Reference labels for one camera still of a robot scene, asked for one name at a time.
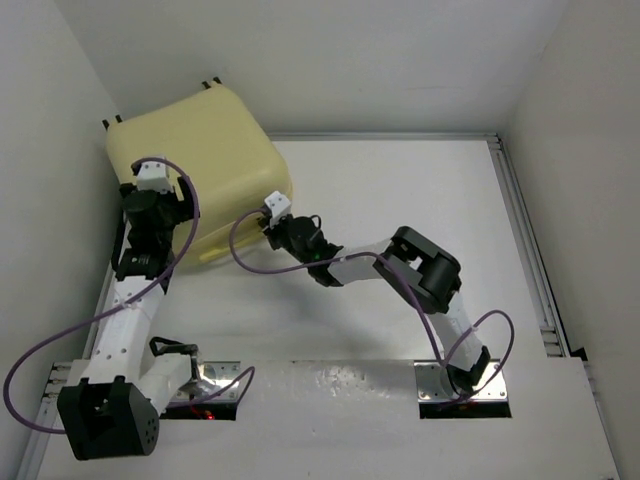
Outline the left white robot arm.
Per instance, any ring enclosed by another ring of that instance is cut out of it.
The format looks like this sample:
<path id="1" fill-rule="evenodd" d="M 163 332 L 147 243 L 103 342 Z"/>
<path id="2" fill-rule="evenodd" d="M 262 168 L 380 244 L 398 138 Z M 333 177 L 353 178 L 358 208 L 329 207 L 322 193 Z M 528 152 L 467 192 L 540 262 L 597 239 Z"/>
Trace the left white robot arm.
<path id="1" fill-rule="evenodd" d="M 173 250 L 174 230 L 199 217 L 192 187 L 184 178 L 178 184 L 120 187 L 129 230 L 127 246 L 112 258 L 114 311 L 79 381 L 63 387 L 57 400 L 66 437 L 80 461 L 150 455 L 160 415 L 195 376 L 193 344 L 154 350 L 152 366 L 142 368 L 151 323 L 180 258 Z"/>

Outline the cream yellow hard-shell suitcase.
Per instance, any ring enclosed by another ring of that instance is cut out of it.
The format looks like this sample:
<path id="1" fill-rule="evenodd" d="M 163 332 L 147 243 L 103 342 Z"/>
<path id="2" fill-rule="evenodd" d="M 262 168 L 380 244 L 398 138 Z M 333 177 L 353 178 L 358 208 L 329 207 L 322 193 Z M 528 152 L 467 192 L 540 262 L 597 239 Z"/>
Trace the cream yellow hard-shell suitcase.
<path id="1" fill-rule="evenodd" d="M 227 256 L 231 228 L 242 214 L 263 206 L 275 191 L 293 195 L 285 159 L 242 100 L 217 78 L 155 111 L 109 120 L 105 129 L 107 156 L 119 182 L 132 181 L 134 161 L 158 156 L 190 177 L 201 216 L 185 266 Z"/>

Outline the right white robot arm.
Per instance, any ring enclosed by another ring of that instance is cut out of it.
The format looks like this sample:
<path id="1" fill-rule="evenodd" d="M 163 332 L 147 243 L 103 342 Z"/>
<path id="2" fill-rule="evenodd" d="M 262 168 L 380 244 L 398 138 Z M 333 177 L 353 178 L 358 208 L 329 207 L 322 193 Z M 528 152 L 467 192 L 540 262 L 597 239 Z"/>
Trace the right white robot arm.
<path id="1" fill-rule="evenodd" d="M 375 245 L 348 250 L 329 242 L 318 216 L 285 215 L 258 220 L 272 249 L 283 249 L 324 287 L 383 280 L 425 320 L 433 346 L 453 389 L 471 394 L 489 361 L 488 348 L 473 331 L 460 293 L 461 265 L 447 251 L 411 227 Z"/>

